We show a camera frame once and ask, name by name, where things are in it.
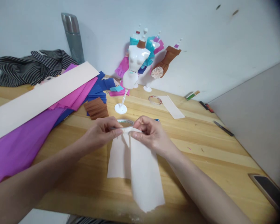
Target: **wooden table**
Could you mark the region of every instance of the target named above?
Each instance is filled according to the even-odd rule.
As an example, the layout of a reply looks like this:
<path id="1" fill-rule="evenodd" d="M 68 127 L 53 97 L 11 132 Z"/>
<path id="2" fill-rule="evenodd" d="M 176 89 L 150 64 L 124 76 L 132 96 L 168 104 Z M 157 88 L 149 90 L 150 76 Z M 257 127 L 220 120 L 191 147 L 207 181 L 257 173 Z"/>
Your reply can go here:
<path id="1" fill-rule="evenodd" d="M 0 87 L 0 106 L 28 91 L 28 85 Z M 136 120 L 141 115 L 160 119 L 174 144 L 203 172 L 210 176 L 235 201 L 254 223 L 267 223 L 276 212 L 248 173 L 265 175 L 234 138 L 217 127 L 216 114 L 197 101 L 163 91 L 147 93 L 139 85 L 130 91 L 119 115 L 114 106 L 122 96 L 107 95 L 108 112 L 118 119 Z M 173 119 L 163 105 L 153 105 L 150 95 L 169 95 L 186 116 Z M 92 125 L 84 107 L 51 131 L 33 164 L 36 164 L 79 139 Z M 166 204 L 145 214 L 133 201 L 130 180 L 107 179 L 111 142 L 82 158 L 40 201 L 36 208 L 128 223 L 205 223 L 165 159 L 158 156 Z"/>

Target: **mannequin stand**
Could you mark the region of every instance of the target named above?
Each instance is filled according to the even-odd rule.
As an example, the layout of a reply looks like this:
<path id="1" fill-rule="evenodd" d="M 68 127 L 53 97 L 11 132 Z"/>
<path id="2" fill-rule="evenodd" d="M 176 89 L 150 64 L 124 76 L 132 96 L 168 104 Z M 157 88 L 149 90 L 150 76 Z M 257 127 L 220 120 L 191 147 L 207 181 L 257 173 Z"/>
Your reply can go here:
<path id="1" fill-rule="evenodd" d="M 143 89 L 146 91 L 146 92 L 151 92 L 152 89 L 149 87 L 149 86 L 143 86 Z"/>
<path id="2" fill-rule="evenodd" d="M 122 99 L 121 104 L 116 104 L 114 107 L 115 111 L 119 114 L 125 114 L 128 111 L 127 107 L 124 105 L 124 100 L 127 93 L 128 93 L 128 89 L 126 88 L 124 93 L 124 98 Z"/>
<path id="3" fill-rule="evenodd" d="M 150 88 L 150 84 L 153 82 L 153 80 L 151 80 L 148 84 L 146 84 L 145 86 L 143 86 L 143 89 L 146 91 L 146 92 L 151 92 L 152 89 Z"/>

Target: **white stand base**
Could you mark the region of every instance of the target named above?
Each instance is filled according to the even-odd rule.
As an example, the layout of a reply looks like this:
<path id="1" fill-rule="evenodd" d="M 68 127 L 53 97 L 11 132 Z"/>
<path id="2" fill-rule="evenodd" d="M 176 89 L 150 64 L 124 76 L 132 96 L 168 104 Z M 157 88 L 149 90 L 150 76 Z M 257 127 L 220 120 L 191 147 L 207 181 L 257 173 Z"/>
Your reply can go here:
<path id="1" fill-rule="evenodd" d="M 122 106 L 120 106 L 120 105 L 121 104 L 115 105 L 115 107 L 114 107 L 115 111 L 119 114 L 125 114 L 128 111 L 127 107 L 124 104 Z"/>
<path id="2" fill-rule="evenodd" d="M 143 89 L 146 91 L 146 92 L 151 92 L 152 89 L 150 87 L 147 87 L 147 86 L 143 86 Z"/>

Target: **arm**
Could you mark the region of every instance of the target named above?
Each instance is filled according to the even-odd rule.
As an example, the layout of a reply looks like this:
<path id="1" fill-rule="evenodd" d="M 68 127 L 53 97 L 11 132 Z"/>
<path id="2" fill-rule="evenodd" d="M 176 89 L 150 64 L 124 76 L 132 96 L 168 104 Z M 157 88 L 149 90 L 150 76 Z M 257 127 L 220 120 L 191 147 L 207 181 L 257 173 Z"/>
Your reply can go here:
<path id="1" fill-rule="evenodd" d="M 80 158 L 122 134 L 114 117 L 97 119 L 83 137 L 54 156 L 0 183 L 0 223 L 18 223 Z"/>
<path id="2" fill-rule="evenodd" d="M 131 132 L 130 135 L 169 162 L 182 186 L 208 221 L 216 224 L 251 223 L 222 188 L 182 154 L 159 122 L 141 116 L 134 128 L 143 133 Z"/>

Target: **white paper strip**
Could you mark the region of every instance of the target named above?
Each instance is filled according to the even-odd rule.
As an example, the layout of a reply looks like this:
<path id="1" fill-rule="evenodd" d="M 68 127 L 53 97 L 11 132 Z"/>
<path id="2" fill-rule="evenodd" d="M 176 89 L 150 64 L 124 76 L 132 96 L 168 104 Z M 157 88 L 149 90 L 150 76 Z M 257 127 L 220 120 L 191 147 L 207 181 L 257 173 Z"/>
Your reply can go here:
<path id="1" fill-rule="evenodd" d="M 175 106 L 169 96 L 158 96 L 174 119 L 184 118 L 183 113 Z"/>
<path id="2" fill-rule="evenodd" d="M 0 138 L 93 79 L 99 72 L 88 62 L 69 70 L 0 107 Z"/>
<path id="3" fill-rule="evenodd" d="M 113 139 L 107 177 L 131 179 L 135 202 L 144 212 L 149 212 L 165 204 L 158 160 L 156 153 L 130 137 L 129 131 L 140 132 L 126 128 L 121 136 Z"/>

